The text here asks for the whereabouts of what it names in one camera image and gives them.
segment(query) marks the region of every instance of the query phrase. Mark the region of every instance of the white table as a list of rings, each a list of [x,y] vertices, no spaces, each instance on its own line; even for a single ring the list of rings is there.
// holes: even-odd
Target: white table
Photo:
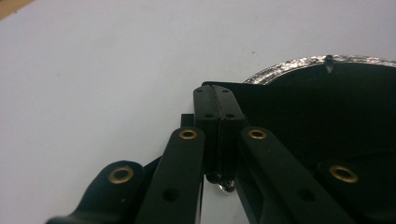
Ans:
[[[0,223],[67,215],[113,161],[163,153],[192,90],[289,59],[396,60],[395,1],[35,1],[0,21]],[[202,223],[247,223],[205,183]]]

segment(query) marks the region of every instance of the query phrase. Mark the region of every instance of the white surface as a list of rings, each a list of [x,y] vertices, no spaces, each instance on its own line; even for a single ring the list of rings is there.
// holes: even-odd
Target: white surface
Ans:
[[[395,1],[35,1],[0,21],[0,223],[67,215],[113,161],[163,152],[192,90],[289,59],[396,60]],[[247,223],[205,185],[202,223]]]

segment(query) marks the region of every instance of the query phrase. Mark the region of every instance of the silver foil rim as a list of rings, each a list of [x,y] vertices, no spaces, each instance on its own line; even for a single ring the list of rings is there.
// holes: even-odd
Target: silver foil rim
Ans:
[[[284,63],[279,63],[266,68],[256,75],[248,78],[245,83],[266,85],[289,72],[324,64],[326,56],[314,56],[310,58],[294,59]],[[357,55],[332,55],[334,63],[368,63],[396,67],[396,62],[385,59],[357,56]]]

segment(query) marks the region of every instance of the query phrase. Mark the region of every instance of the white backdrop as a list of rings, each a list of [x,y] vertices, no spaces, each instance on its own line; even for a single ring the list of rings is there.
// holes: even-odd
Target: white backdrop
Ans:
[[[113,161],[163,152],[192,90],[289,59],[396,60],[396,1],[35,1],[0,21],[0,223],[72,212]],[[202,223],[248,223],[205,184]]]

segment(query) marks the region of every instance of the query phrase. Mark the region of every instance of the aluminum foil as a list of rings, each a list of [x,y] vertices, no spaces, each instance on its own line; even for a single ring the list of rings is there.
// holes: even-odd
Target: aluminum foil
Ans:
[[[326,56],[314,56],[310,58],[294,59],[285,63],[279,63],[260,71],[253,77],[250,77],[248,80],[246,80],[245,83],[266,85],[289,72],[324,64],[325,58]],[[368,63],[396,67],[396,62],[394,61],[367,56],[332,55],[332,61],[333,63]]]

